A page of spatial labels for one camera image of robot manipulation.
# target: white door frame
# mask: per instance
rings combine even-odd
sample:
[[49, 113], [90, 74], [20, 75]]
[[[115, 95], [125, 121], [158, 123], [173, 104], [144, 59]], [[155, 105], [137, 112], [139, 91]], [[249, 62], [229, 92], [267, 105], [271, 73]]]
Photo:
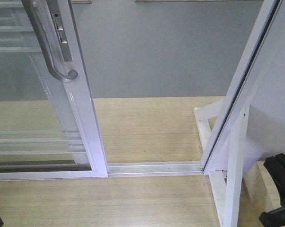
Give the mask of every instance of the white door frame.
[[[204, 174], [210, 176], [221, 227], [237, 226], [243, 165], [249, 159], [244, 148], [247, 110], [284, 43], [285, 0], [265, 0], [202, 159]], [[223, 171], [227, 171], [227, 184]]]

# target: floor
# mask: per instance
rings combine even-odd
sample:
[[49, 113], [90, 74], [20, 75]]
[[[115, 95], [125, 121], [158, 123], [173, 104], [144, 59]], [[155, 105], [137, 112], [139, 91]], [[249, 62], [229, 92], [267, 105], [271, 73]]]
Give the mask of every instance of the floor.
[[[97, 99], [108, 161], [199, 160], [192, 110], [219, 99]], [[240, 204], [239, 226], [257, 226], [245, 190]], [[5, 227], [219, 226], [202, 175], [0, 182], [0, 217]]]
[[200, 160], [193, 109], [223, 96], [95, 99], [109, 163]]

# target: door panel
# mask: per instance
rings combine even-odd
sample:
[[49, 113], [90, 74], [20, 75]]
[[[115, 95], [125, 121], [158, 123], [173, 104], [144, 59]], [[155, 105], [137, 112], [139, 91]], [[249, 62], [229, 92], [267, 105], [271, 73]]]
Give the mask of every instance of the door panel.
[[12, 173], [24, 172], [29, 179], [107, 175], [71, 2], [57, 3], [69, 62], [64, 61], [62, 37], [54, 30], [47, 1], [34, 2], [34, 11], [50, 44], [54, 68], [64, 75], [77, 71], [70, 83], [49, 72], [45, 47], [22, 2], [0, 2], [0, 179], [23, 179]]

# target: white wooden support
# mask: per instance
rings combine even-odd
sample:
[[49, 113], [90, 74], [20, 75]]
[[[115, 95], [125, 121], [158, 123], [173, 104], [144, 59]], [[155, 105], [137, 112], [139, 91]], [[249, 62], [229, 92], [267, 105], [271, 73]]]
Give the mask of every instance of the white wooden support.
[[194, 115], [196, 120], [207, 120], [213, 117], [217, 117], [222, 107], [224, 99], [206, 105], [200, 108], [194, 108]]
[[249, 106], [238, 115], [230, 132], [230, 150], [223, 227], [237, 226]]
[[221, 170], [211, 171], [209, 174], [209, 178], [219, 224], [221, 227], [223, 227], [223, 218], [225, 210], [224, 206], [226, 200], [226, 183], [224, 181], [224, 175]]
[[202, 149], [204, 151], [207, 142], [211, 136], [211, 128], [208, 119], [217, 117], [221, 106], [223, 104], [223, 99], [217, 102], [211, 103], [204, 107], [194, 108], [194, 115], [197, 125], [197, 130], [201, 142]]

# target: white wall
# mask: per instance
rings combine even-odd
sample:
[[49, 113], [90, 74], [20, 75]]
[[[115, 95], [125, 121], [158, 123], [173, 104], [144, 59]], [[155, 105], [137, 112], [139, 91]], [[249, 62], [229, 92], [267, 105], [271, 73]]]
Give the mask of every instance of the white wall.
[[[273, 55], [276, 44], [278, 52]], [[246, 152], [249, 166], [256, 160], [285, 153], [285, 1], [262, 47], [266, 54], [251, 73], [268, 71], [251, 103]]]
[[261, 4], [74, 4], [94, 97], [225, 95]]

